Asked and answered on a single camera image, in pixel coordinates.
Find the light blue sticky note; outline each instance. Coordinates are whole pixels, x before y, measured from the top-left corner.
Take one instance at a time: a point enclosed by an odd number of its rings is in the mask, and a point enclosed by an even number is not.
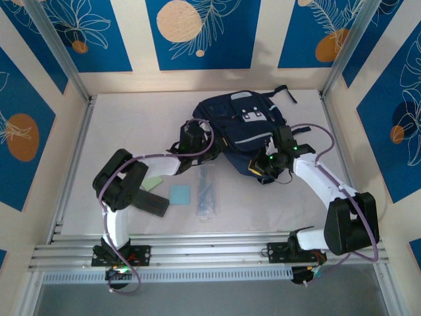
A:
[[[170,204],[189,205],[190,204],[190,186],[171,186]]]
[[[151,191],[154,187],[158,186],[159,184],[161,184],[163,181],[163,179],[160,176],[154,176],[152,178],[148,178],[145,179],[142,182],[142,186],[145,189],[145,191],[149,192]]]

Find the navy blue backpack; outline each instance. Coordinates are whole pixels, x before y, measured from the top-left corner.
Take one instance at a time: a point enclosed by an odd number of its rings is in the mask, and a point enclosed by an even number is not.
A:
[[[194,118],[209,121],[215,137],[224,139],[227,146],[223,153],[230,163],[241,174],[255,177],[262,184],[274,179],[251,172],[249,163],[257,151],[265,147],[272,131],[286,124],[277,106],[269,99],[282,90],[297,103],[287,86],[280,86],[269,93],[240,91],[218,95],[200,102],[193,112]]]

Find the gray floor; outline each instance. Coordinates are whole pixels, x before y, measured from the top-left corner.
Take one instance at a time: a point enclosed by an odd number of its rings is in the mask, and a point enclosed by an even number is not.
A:
[[[288,280],[143,284],[135,296],[105,285],[43,286],[34,315],[387,315],[371,265],[342,266],[308,288]]]

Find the green sticky note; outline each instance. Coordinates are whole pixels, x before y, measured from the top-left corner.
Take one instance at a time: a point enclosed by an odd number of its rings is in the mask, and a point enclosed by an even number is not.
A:
[[[149,192],[159,184],[161,184],[164,180],[160,176],[154,176],[153,178],[145,179],[142,182],[142,186],[145,191]]]

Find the white table surface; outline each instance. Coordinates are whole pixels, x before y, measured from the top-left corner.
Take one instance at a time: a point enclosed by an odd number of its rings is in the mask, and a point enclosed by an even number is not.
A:
[[[91,186],[96,174],[120,148],[134,155],[162,153],[179,139],[181,125],[191,118],[201,100],[227,92],[121,93],[98,95],[72,192],[64,212],[61,234],[102,234],[102,215]],[[272,98],[289,125],[311,122],[328,128],[316,90],[292,90],[298,104],[286,92]],[[295,137],[317,152],[330,139],[315,128]],[[336,150],[322,158],[338,177],[345,179]],[[190,185],[190,205],[170,205],[163,218],[134,207],[129,211],[129,232],[136,234],[189,234],[211,232],[290,231],[304,226],[322,227],[326,210],[316,194],[294,176],[292,183],[261,185],[240,175],[223,155],[214,162],[216,215],[209,221],[196,216],[199,169],[167,176],[153,193],[169,197],[174,184]],[[287,172],[278,179],[289,180]]]

